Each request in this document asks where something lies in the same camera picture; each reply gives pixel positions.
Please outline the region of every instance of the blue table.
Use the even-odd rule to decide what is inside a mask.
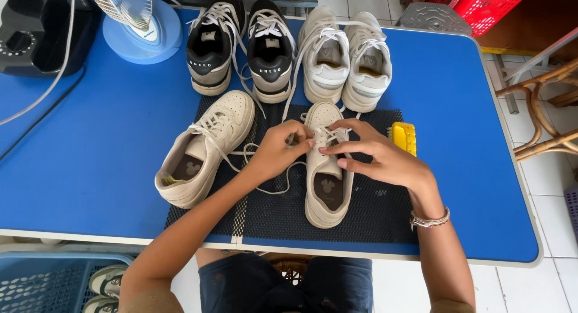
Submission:
[[[184,23],[198,10],[178,13]],[[289,20],[293,36],[302,23]],[[394,73],[378,109],[401,109],[415,125],[417,154],[437,177],[466,256],[477,264],[537,264],[542,244],[479,46],[462,35],[383,31]],[[147,244],[163,231],[170,205],[153,178],[194,120],[200,99],[184,60],[185,43],[167,61],[135,65],[98,33],[84,80],[0,162],[0,234]],[[241,50],[237,56],[242,66],[246,57]],[[0,126],[0,153],[79,74],[62,79],[33,111]],[[242,90],[233,75],[229,90]],[[299,82],[293,103],[310,104]],[[24,108],[50,83],[0,74],[0,117]],[[416,259],[419,252],[417,245],[213,234],[205,246],[399,259]]]

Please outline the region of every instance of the electric fan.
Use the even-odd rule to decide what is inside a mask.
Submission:
[[[175,54],[183,27],[171,6],[161,0],[95,0],[108,16],[102,31],[121,58],[135,64],[156,64]]]

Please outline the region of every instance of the yellow insole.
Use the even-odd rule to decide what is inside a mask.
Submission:
[[[370,74],[373,77],[379,77],[381,76],[381,73],[376,72],[375,70],[368,68],[368,67],[359,67],[359,73],[366,73],[366,74]]]
[[[332,68],[339,68],[339,67],[340,67],[340,65],[336,65],[336,64],[334,64],[333,62],[329,62],[329,61],[317,61],[317,65],[318,65],[318,66],[319,66],[319,65],[328,65],[328,66],[330,66],[330,67],[332,67]]]

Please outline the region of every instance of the hand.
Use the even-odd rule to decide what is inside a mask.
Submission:
[[[294,147],[287,147],[285,140],[294,133]],[[313,132],[295,120],[288,120],[269,128],[259,148],[244,171],[252,171],[252,176],[264,182],[281,174],[297,157],[307,153],[315,145]]]
[[[380,134],[369,123],[356,118],[338,120],[329,129],[350,128],[360,141],[345,141],[333,147],[319,148],[322,154],[361,152],[372,155],[371,164],[348,158],[340,158],[337,164],[348,171],[360,173],[374,180],[405,186],[417,191],[424,183],[435,183],[428,165],[410,153],[402,150],[386,136]]]

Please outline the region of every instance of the person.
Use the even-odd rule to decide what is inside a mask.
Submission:
[[[415,215],[439,219],[446,210],[430,168],[396,147],[368,123],[339,120],[329,128],[350,128],[360,141],[345,141],[324,154],[361,152],[370,164],[341,158],[343,169],[408,188]],[[287,147],[294,133],[298,144]],[[223,254],[199,248],[217,222],[247,193],[281,174],[314,146],[313,133],[297,121],[270,128],[250,162],[228,184],[206,198],[150,243],[122,279],[119,308],[124,313],[183,312],[170,284],[197,255],[203,313],[213,312],[371,312],[372,261],[365,258],[312,258],[299,287],[285,280],[255,253]],[[425,284],[435,313],[472,313],[472,275],[452,222],[417,227]]]

